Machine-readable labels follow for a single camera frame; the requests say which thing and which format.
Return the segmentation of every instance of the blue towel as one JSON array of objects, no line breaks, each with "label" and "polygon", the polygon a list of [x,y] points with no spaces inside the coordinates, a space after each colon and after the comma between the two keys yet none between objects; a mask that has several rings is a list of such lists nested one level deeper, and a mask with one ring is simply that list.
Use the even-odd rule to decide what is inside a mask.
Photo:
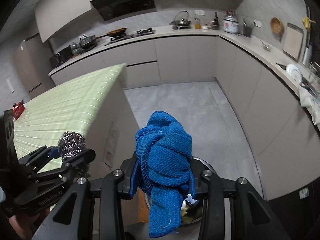
[{"label": "blue towel", "polygon": [[139,187],[152,200],[149,237],[165,236],[179,227],[182,201],[192,192],[192,139],[175,118],[156,111],[136,141]]}]

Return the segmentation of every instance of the ceiling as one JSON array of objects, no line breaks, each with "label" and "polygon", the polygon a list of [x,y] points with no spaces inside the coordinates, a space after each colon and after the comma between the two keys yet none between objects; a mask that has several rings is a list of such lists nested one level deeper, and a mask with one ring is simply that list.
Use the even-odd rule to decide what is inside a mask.
[{"label": "ceiling", "polygon": [[25,29],[35,19],[34,8],[40,0],[20,0],[0,32],[0,43]]}]

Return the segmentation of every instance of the green tablecloth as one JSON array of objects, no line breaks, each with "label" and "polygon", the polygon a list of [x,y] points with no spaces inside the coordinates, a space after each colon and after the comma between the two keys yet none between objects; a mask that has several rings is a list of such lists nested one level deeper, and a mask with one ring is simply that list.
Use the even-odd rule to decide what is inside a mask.
[{"label": "green tablecloth", "polygon": [[[101,104],[124,69],[120,64],[72,79],[33,98],[14,123],[18,159],[43,145],[57,145],[65,131],[87,135]],[[50,161],[41,171],[61,166]]]}]

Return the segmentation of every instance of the cutting board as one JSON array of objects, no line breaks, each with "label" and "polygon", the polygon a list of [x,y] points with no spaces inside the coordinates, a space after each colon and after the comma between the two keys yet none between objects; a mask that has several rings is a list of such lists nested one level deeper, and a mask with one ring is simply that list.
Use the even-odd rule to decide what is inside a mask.
[{"label": "cutting board", "polygon": [[298,62],[303,41],[303,30],[291,23],[287,24],[283,52]]}]

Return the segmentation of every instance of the red object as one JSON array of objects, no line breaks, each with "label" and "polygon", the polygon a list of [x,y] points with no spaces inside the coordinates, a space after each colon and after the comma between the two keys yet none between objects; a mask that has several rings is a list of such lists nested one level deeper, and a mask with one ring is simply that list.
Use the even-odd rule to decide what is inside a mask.
[{"label": "red object", "polygon": [[13,117],[17,120],[24,111],[23,100],[13,105]]}]

